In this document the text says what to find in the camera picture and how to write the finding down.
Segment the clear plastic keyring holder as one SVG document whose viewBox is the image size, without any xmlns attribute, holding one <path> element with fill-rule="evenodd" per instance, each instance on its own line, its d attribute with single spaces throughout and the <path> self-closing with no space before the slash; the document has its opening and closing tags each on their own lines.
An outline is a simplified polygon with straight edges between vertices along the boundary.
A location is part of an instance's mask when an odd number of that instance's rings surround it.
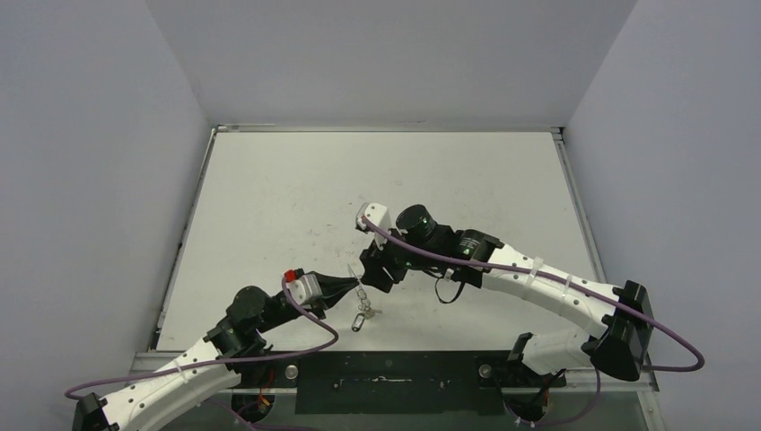
<svg viewBox="0 0 761 431">
<path fill-rule="evenodd" d="M 355 273 L 354 269 L 350 264 L 347 265 L 347 271 L 350 275 L 350 277 L 354 278 L 357 282 L 357 286 L 355 287 L 355 293 L 358 298 L 359 304 L 357 306 L 358 313 L 364 313 L 366 316 L 366 320 L 373 319 L 376 315 L 383 314 L 383 310 L 374 308 L 372 306 L 372 302 L 370 298 L 368 297 L 366 291 L 364 290 L 364 284 L 361 281 L 361 278 Z"/>
</svg>

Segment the black tagged key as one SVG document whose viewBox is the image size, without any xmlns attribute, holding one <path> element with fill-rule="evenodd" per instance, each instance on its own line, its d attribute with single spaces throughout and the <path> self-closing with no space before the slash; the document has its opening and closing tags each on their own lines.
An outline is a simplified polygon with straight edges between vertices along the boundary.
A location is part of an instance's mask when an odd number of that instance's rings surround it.
<svg viewBox="0 0 761 431">
<path fill-rule="evenodd" d="M 351 331 L 352 332 L 359 332 L 366 320 L 366 316 L 364 313 L 357 313 L 352 321 L 351 324 Z"/>
</svg>

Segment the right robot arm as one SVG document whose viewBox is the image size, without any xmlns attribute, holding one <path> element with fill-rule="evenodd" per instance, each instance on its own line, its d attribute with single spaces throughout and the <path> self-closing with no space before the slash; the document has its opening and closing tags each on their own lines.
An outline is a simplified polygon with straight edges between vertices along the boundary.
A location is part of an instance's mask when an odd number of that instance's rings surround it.
<svg viewBox="0 0 761 431">
<path fill-rule="evenodd" d="M 519 335 L 507 361 L 517 384 L 585 367 L 624 382 L 639 379 L 653 331 L 645 287 L 574 276 L 490 234 L 439 224 L 420 204 L 395 221 L 385 206 L 366 204 L 355 226 L 373 236 L 361 254 L 367 286 L 389 292 L 407 272 L 426 272 L 460 286 L 512 295 L 569 321 L 569 327 L 554 333 Z"/>
</svg>

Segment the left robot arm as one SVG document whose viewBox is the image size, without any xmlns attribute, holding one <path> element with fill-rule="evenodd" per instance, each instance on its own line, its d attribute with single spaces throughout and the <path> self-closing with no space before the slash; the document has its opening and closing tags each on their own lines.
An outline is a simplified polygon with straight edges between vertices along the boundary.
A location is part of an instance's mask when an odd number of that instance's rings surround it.
<svg viewBox="0 0 761 431">
<path fill-rule="evenodd" d="M 83 393 L 96 387 L 95 382 L 67 390 L 65 396 L 76 402 L 72 428 L 159 430 L 221 390 L 240 383 L 257 386 L 266 379 L 269 362 L 300 358 L 336 344 L 339 335 L 324 322 L 325 312 L 360 284 L 359 277 L 296 269 L 284 273 L 276 295 L 245 286 L 212 329 L 158 370 L 102 380 L 102 386 L 125 385 L 105 395 Z M 300 351 L 269 350 L 264 333 L 300 317 L 326 330 L 331 340 Z"/>
</svg>

